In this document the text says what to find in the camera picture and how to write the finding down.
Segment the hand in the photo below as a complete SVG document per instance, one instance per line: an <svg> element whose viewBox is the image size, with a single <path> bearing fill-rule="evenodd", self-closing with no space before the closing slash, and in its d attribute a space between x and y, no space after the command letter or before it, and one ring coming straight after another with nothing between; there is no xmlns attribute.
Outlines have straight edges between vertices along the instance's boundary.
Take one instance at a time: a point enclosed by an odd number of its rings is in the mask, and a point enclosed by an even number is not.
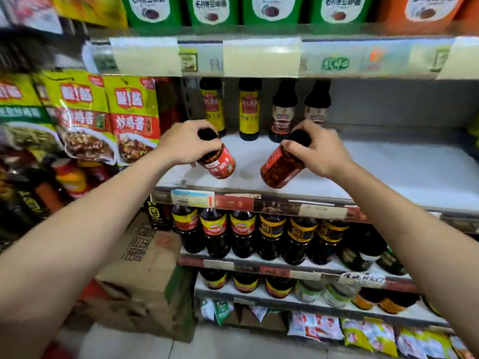
<svg viewBox="0 0 479 359"><path fill-rule="evenodd" d="M311 137L309 147L291 140L283 140L281 144L316 175L334 180L342 168L353 161L336 131L322 128L311 120L302 121L295 129L300 128Z"/></svg>
<svg viewBox="0 0 479 359"><path fill-rule="evenodd" d="M172 165L190 164L199 160L208 152L219 150L221 140L215 138L211 141L203 141L198 137L198 130L215 128L207 120L188 120L183 123L175 123L159 139L155 152L167 154L171 158Z"/></svg>

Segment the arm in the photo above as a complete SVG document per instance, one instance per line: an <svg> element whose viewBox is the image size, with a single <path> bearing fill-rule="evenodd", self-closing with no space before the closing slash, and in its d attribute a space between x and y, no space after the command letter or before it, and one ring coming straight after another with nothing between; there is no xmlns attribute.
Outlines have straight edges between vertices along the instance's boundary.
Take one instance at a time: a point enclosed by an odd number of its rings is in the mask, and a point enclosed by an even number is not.
<svg viewBox="0 0 479 359"><path fill-rule="evenodd" d="M175 124L138 162L29 231L0 256L0 352L36 358L158 180L221 148L205 120Z"/></svg>
<svg viewBox="0 0 479 359"><path fill-rule="evenodd" d="M284 141L286 150L315 174L341 186L366 213L420 291L479 355L479 243L387 187L351 160L337 133L313 122L300 126L309 148Z"/></svg>

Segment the blank price tag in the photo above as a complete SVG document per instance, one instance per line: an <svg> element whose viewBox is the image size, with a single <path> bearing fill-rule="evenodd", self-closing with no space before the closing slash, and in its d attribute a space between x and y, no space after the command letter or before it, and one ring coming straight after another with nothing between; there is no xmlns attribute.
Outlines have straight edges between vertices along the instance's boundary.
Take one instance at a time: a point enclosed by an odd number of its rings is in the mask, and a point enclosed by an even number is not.
<svg viewBox="0 0 479 359"><path fill-rule="evenodd" d="M234 271L235 264L233 262L217 261L215 259L204 259L205 268L224 269L226 271Z"/></svg>
<svg viewBox="0 0 479 359"><path fill-rule="evenodd" d="M174 37L110 38L121 74L149 77L182 77L178 41Z"/></svg>
<svg viewBox="0 0 479 359"><path fill-rule="evenodd" d="M299 207L299 216L312 217L320 219L338 219L346 218L348 208L332 207L328 205L302 204Z"/></svg>
<svg viewBox="0 0 479 359"><path fill-rule="evenodd" d="M297 77L301 38L223 41L225 77Z"/></svg>
<svg viewBox="0 0 479 359"><path fill-rule="evenodd" d="M457 37L436 79L479 79L479 38Z"/></svg>
<svg viewBox="0 0 479 359"><path fill-rule="evenodd" d="M171 191L171 202L173 204L190 205L198 208L214 208L215 192L174 189Z"/></svg>
<svg viewBox="0 0 479 359"><path fill-rule="evenodd" d="M371 287L380 289L384 286L386 277L383 275L372 275L369 273L344 272L338 279L338 283L344 285L361 285L361 287Z"/></svg>
<svg viewBox="0 0 479 359"><path fill-rule="evenodd" d="M297 279L310 279L312 281L319 281L321 279L320 272L304 272L304 271L291 271L289 273L290 278Z"/></svg>

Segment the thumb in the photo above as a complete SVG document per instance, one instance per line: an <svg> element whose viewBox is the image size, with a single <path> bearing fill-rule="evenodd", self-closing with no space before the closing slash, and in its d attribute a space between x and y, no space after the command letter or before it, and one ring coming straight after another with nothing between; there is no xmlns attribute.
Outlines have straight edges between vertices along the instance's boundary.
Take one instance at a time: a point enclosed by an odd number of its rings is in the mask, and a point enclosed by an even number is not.
<svg viewBox="0 0 479 359"><path fill-rule="evenodd" d="M306 163L308 161L309 154L311 150L302 144L298 144L296 141L284 140L281 142L286 151L290 152L302 162Z"/></svg>
<svg viewBox="0 0 479 359"><path fill-rule="evenodd" d="M215 138L214 140L211 141L202 141L203 143L201 144L201 153L203 155L206 155L209 152L212 151L217 151L221 149L222 142L219 138Z"/></svg>

